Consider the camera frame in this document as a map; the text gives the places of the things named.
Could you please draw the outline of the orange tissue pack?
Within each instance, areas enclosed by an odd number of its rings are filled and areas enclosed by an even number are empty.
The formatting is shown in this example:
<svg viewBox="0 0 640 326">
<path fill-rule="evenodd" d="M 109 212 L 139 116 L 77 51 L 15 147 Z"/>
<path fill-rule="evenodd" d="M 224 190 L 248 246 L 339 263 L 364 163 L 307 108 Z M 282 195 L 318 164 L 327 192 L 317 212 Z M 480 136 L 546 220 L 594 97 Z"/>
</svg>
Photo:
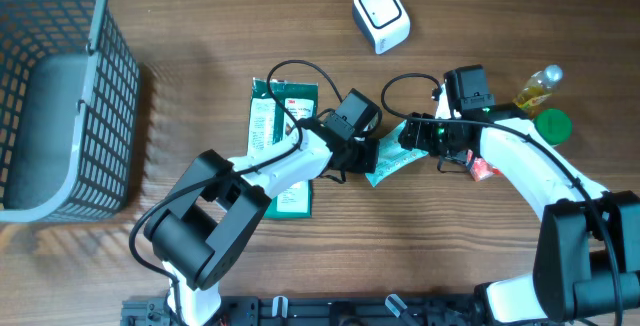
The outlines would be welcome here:
<svg viewBox="0 0 640 326">
<path fill-rule="evenodd" d="M 480 182 L 494 175 L 501 175 L 501 172 L 490 165 L 483 158 L 477 157 L 472 150 L 467 152 L 467 169 L 474 181 Z"/>
</svg>

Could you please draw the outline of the green lid jar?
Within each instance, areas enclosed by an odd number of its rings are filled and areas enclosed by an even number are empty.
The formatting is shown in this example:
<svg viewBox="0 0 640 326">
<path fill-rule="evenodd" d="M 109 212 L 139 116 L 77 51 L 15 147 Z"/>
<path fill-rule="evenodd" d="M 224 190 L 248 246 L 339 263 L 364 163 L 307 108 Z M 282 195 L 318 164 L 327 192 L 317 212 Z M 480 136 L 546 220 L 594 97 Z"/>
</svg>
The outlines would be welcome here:
<svg viewBox="0 0 640 326">
<path fill-rule="evenodd" d="M 572 121 L 558 109 L 547 109 L 533 119 L 539 135 L 551 146 L 566 142 L 572 134 Z"/>
</svg>

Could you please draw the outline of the mint green pouch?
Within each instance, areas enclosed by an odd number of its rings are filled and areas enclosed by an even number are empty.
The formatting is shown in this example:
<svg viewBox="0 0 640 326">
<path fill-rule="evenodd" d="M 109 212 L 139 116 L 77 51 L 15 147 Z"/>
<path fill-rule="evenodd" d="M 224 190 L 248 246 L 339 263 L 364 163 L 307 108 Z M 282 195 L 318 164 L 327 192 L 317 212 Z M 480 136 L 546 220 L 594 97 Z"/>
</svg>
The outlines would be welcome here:
<svg viewBox="0 0 640 326">
<path fill-rule="evenodd" d="M 428 155 L 427 151 L 407 150 L 401 147 L 398 139 L 405 126 L 406 122 L 403 121 L 380 139 L 375 171 L 365 174 L 372 187 L 376 187 L 386 177 L 404 166 Z"/>
</svg>

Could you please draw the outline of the yellow dish soap bottle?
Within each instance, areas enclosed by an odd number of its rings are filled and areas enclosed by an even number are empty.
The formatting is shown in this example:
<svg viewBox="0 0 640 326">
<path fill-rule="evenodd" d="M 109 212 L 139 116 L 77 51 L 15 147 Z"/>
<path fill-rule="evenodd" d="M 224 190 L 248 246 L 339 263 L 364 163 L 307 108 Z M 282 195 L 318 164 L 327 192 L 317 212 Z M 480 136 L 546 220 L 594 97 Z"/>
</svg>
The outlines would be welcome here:
<svg viewBox="0 0 640 326">
<path fill-rule="evenodd" d="M 533 74 L 524 88 L 513 99 L 513 103 L 533 117 L 558 88 L 564 74 L 560 66 L 552 64 Z"/>
</svg>

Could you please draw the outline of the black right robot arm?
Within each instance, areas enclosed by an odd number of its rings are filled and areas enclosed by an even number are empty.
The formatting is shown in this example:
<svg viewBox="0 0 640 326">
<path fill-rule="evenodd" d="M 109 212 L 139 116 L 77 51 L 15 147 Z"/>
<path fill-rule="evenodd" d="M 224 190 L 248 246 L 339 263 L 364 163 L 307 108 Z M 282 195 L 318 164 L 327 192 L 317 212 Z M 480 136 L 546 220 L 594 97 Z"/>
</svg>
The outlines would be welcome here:
<svg viewBox="0 0 640 326">
<path fill-rule="evenodd" d="M 639 306 L 639 197 L 590 180 L 513 103 L 498 104 L 480 65 L 444 75 L 435 114 L 405 115 L 399 142 L 440 159 L 470 151 L 498 169 L 541 221 L 531 272 L 475 289 L 485 325 L 564 323 Z"/>
</svg>

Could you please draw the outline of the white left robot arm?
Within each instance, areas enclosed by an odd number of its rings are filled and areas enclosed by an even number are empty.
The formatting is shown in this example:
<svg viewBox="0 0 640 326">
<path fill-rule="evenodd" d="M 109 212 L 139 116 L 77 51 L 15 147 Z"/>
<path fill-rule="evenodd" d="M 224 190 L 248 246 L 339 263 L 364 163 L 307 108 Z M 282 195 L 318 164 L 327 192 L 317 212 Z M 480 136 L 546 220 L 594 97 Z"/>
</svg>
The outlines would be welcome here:
<svg viewBox="0 0 640 326">
<path fill-rule="evenodd" d="M 252 155 L 208 150 L 169 194 L 135 223 L 129 248 L 143 267 L 167 277 L 167 303 L 178 325 L 204 325 L 221 306 L 218 284 L 237 261 L 272 201 L 293 185 L 374 170 L 380 119 L 330 113 L 296 120 L 281 141 Z"/>
</svg>

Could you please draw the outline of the green glove package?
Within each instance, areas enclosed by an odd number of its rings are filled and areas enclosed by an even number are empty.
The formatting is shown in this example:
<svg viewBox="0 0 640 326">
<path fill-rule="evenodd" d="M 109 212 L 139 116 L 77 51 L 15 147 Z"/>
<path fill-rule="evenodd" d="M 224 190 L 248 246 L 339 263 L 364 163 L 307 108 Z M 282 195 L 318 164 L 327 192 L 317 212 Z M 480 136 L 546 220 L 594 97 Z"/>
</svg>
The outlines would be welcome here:
<svg viewBox="0 0 640 326">
<path fill-rule="evenodd" d="M 318 85 L 272 80 L 276 98 L 298 119 L 317 112 Z M 265 80 L 254 78 L 250 100 L 247 154 L 252 155 L 286 138 L 295 129 L 293 121 L 276 105 Z M 267 219 L 310 218 L 312 184 L 298 182 L 273 199 L 265 213 Z"/>
</svg>

